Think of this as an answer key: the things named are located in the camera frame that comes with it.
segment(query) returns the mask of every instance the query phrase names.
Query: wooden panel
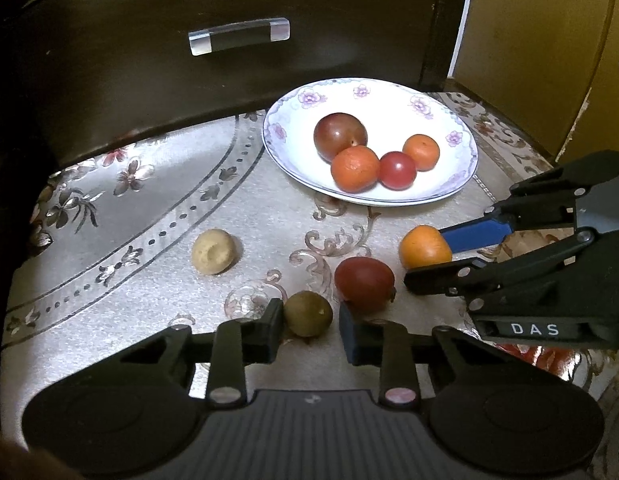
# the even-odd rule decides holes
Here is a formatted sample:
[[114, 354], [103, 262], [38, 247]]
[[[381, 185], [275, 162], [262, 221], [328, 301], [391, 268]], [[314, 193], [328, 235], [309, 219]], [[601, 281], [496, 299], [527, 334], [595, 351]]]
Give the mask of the wooden panel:
[[[14, 20], [10, 40], [43, 135], [67, 164], [129, 142], [126, 132], [148, 136], [265, 107], [321, 78], [417, 87], [438, 1], [43, 0]], [[446, 6], [456, 22], [457, 5]], [[188, 31], [277, 16], [290, 20], [288, 41], [189, 51]], [[433, 50], [449, 43], [451, 57], [454, 35], [434, 38]]]
[[552, 155], [589, 87], [609, 0], [471, 0], [454, 71]]
[[606, 148], [619, 151], [619, 0], [614, 6], [587, 109], [576, 123], [572, 140], [559, 160], [568, 162]]

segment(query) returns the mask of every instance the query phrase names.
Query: plate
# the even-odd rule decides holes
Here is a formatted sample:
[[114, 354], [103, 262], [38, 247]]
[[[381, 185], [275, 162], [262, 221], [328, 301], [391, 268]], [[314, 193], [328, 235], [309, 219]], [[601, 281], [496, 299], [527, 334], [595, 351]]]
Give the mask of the plate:
[[[314, 146], [314, 126], [335, 112], [351, 114], [365, 125], [367, 145], [379, 158], [400, 151], [414, 134], [432, 137], [440, 146], [441, 158], [433, 170], [419, 172], [407, 189], [394, 191], [376, 183], [363, 192], [346, 193], [338, 189], [329, 163]], [[458, 192], [478, 164], [474, 137], [453, 111], [422, 92], [377, 79], [326, 79], [292, 90], [267, 112], [263, 143], [275, 163], [305, 186], [372, 206], [441, 200]]]

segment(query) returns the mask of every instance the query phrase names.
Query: floral plate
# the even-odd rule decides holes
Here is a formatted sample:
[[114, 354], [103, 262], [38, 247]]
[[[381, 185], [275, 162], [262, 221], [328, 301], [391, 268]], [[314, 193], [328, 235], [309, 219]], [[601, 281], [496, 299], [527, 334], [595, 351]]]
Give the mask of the floral plate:
[[[379, 157], [400, 151], [414, 134], [426, 134], [440, 146], [441, 158], [432, 171], [419, 173], [408, 189], [394, 191], [376, 184], [361, 193], [343, 192], [313, 140], [315, 124], [334, 112], [357, 117], [367, 129], [368, 146]], [[305, 186], [371, 206], [416, 205], [446, 198], [472, 178], [478, 163], [474, 137], [453, 111], [426, 94], [376, 79], [326, 79], [292, 90], [267, 112], [263, 142], [275, 163]]]

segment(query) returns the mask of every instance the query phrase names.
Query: round joint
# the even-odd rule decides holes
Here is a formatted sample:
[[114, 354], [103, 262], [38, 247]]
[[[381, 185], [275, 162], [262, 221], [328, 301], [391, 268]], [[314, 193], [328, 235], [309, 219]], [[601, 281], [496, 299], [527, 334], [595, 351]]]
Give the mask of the round joint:
[[576, 235], [576, 239], [579, 242], [588, 242], [593, 238], [593, 234], [590, 230], [580, 231], [579, 234]]
[[384, 394], [385, 400], [402, 406], [416, 400], [416, 392], [410, 388], [390, 388]]
[[216, 404], [231, 404], [240, 399], [240, 396], [240, 392], [231, 386], [214, 388], [209, 394], [210, 400]]
[[483, 308], [484, 304], [485, 304], [484, 300], [481, 300], [480, 298], [476, 298], [475, 300], [471, 300], [469, 302], [469, 305], [467, 306], [467, 308], [472, 311], [480, 310], [481, 308]]

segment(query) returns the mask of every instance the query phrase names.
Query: silver tablecloth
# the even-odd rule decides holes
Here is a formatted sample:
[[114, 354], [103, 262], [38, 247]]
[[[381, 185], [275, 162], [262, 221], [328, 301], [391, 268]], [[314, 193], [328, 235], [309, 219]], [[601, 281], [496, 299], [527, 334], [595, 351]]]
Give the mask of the silver tablecloth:
[[[396, 274], [397, 299], [382, 317], [414, 333], [448, 324], [475, 334], [462, 300], [407, 293], [398, 243], [417, 224], [442, 228], [482, 215], [509, 194], [514, 180], [547, 164], [464, 96], [438, 98], [464, 117], [480, 154], [477, 176], [430, 205], [368, 208], [299, 185], [264, 155], [263, 112], [137, 142], [51, 176], [32, 215], [32, 257], [14, 274], [8, 304], [0, 385], [5, 434], [22, 441], [20, 416], [42, 388], [170, 324], [210, 332], [230, 317], [258, 316], [270, 298], [305, 288], [336, 309], [333, 270], [356, 254], [374, 256]], [[522, 174], [505, 160], [512, 153]], [[209, 228], [230, 232], [242, 246], [238, 263], [218, 276], [202, 276], [190, 263], [194, 240]], [[309, 345], [287, 339], [275, 364], [248, 367], [250, 391], [374, 391], [378, 370], [347, 364], [336, 319]], [[509, 351], [597, 398], [617, 370], [608, 355], [594, 352]], [[204, 395], [206, 374], [200, 365], [193, 396]]]

